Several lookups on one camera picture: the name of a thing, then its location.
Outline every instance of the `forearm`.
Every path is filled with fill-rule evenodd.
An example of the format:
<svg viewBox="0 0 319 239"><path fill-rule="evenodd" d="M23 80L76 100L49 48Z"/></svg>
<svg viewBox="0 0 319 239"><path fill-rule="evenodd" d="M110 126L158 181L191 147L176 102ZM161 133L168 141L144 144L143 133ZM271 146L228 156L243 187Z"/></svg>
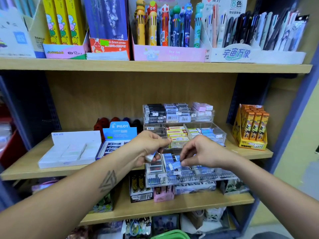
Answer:
<svg viewBox="0 0 319 239"><path fill-rule="evenodd" d="M137 156L138 152L128 143L6 209L0 213L3 238L66 238L87 212L133 169Z"/></svg>
<svg viewBox="0 0 319 239"><path fill-rule="evenodd" d="M317 200L238 155L234 155L228 169L248 185L294 238L318 237Z"/></svg>

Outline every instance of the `tattoo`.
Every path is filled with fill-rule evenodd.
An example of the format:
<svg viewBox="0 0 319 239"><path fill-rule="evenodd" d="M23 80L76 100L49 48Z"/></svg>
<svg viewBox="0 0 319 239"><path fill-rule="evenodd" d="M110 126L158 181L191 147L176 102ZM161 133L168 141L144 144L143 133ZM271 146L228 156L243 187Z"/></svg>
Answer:
<svg viewBox="0 0 319 239"><path fill-rule="evenodd" d="M99 189L101 189L101 193L109 192L116 185L116 175L114 170L109 171L101 183Z"/></svg>

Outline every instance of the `red pen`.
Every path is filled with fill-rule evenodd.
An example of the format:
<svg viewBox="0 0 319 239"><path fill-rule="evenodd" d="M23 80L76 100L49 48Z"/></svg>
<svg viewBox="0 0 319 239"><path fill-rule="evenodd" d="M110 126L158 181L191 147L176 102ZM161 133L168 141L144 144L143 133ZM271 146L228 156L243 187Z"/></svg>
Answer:
<svg viewBox="0 0 319 239"><path fill-rule="evenodd" d="M162 6L162 46L168 46L169 6Z"/></svg>

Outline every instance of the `person's right hand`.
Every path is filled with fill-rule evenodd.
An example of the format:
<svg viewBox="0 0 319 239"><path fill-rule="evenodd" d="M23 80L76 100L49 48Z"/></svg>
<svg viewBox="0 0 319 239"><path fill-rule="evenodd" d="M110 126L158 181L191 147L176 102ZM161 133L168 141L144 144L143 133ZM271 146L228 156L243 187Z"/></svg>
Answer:
<svg viewBox="0 0 319 239"><path fill-rule="evenodd" d="M234 153L208 137L197 135L184 145L180 161L182 166L202 165L210 168L227 169L230 159L234 156Z"/></svg>

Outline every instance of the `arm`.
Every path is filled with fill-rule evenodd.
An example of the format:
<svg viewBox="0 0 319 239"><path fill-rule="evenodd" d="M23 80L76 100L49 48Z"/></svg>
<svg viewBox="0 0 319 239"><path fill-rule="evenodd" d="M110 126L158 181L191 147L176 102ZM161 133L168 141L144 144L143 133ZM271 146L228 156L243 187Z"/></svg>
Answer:
<svg viewBox="0 0 319 239"><path fill-rule="evenodd" d="M111 154L0 213L3 238L66 238L145 156L170 143L144 131Z"/></svg>
<svg viewBox="0 0 319 239"><path fill-rule="evenodd" d="M182 166L203 165L232 171L294 238L318 238L319 202L253 162L202 135L196 136L184 146L180 160Z"/></svg>

